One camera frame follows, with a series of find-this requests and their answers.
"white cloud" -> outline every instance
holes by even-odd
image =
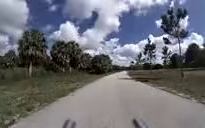
[[[106,41],[105,39],[109,34],[119,31],[120,17],[124,12],[129,12],[131,9],[137,10],[137,13],[144,12],[152,6],[164,5],[167,2],[168,0],[104,0],[103,2],[100,0],[67,0],[64,6],[64,14],[79,20],[91,18],[93,12],[98,14],[92,28],[88,28],[83,33],[78,33],[78,31],[74,33],[75,41],[81,41],[86,49],[95,49]],[[64,34],[67,31],[67,29],[64,31],[64,28],[60,27],[51,37],[69,40],[68,34]]]
[[[10,39],[18,40],[22,35],[28,15],[29,8],[25,0],[0,0],[0,54],[14,47]]]
[[[162,19],[156,20],[155,21],[157,28],[160,28],[162,25]]]
[[[175,3],[175,1],[174,0],[172,0],[171,2],[170,2],[170,8],[173,8],[174,7],[174,3]]]
[[[146,14],[149,8],[156,5],[167,4],[168,0],[67,0],[64,6],[65,16],[69,16],[80,21],[89,19],[93,13],[98,14],[94,26],[86,29],[83,33],[79,33],[79,27],[74,23],[67,21],[60,25],[59,30],[55,31],[50,37],[57,40],[71,41],[75,40],[80,43],[80,46],[85,49],[85,52],[92,56],[98,54],[108,54],[114,64],[127,66],[139,52],[143,52],[143,48],[147,43],[147,39],[138,43],[125,44],[121,46],[118,38],[106,38],[113,32],[118,32],[121,25],[120,18],[123,13],[134,10],[136,14]],[[189,25],[189,16],[181,21],[181,27],[187,28]],[[161,26],[161,20],[156,21],[158,27]],[[154,37],[149,35],[152,42],[157,45],[158,62],[161,62],[162,47],[164,46],[162,35]],[[200,35],[194,33],[185,40],[186,42],[201,41]],[[178,45],[169,46],[171,50],[178,52]]]
[[[46,2],[48,5],[51,5],[51,4],[53,4],[54,0],[45,0],[45,2]]]
[[[180,5],[183,5],[183,4],[185,4],[187,2],[187,0],[179,0],[179,4]]]
[[[58,10],[58,5],[51,5],[48,10],[51,12],[55,12]]]
[[[50,38],[55,40],[65,40],[65,41],[77,41],[79,42],[79,28],[76,27],[72,22],[67,21],[61,24],[58,31],[55,31]]]
[[[51,25],[51,24],[48,24],[48,25],[46,25],[46,26],[44,26],[43,28],[42,28],[42,31],[44,31],[44,32],[50,32],[51,30],[53,30],[54,29],[54,27]]]

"tree trunk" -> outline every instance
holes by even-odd
[[[184,72],[183,72],[183,58],[182,58],[182,53],[181,53],[181,41],[180,38],[178,37],[178,45],[179,45],[179,53],[180,53],[180,73],[181,73],[181,78],[184,78]]]
[[[32,77],[32,71],[33,71],[33,64],[32,64],[32,62],[30,62],[30,65],[29,65],[29,77]]]
[[[150,73],[152,73],[152,55],[151,54],[149,57],[149,64],[150,64]]]

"sky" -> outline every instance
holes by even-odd
[[[38,29],[49,48],[56,40],[76,41],[84,52],[108,54],[113,64],[128,66],[143,51],[149,37],[162,63],[160,17],[169,7],[183,7],[189,30],[182,49],[205,42],[205,0],[0,0],[0,55],[16,50],[22,33]],[[168,45],[173,53],[178,45]]]

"road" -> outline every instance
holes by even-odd
[[[134,118],[149,128],[205,128],[205,106],[121,72],[59,99],[12,128],[65,128],[68,119],[75,128],[135,128]]]

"dry grass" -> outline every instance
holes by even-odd
[[[178,70],[130,71],[129,75],[152,86],[183,93],[197,100],[205,99],[205,70],[184,71],[181,79]]]

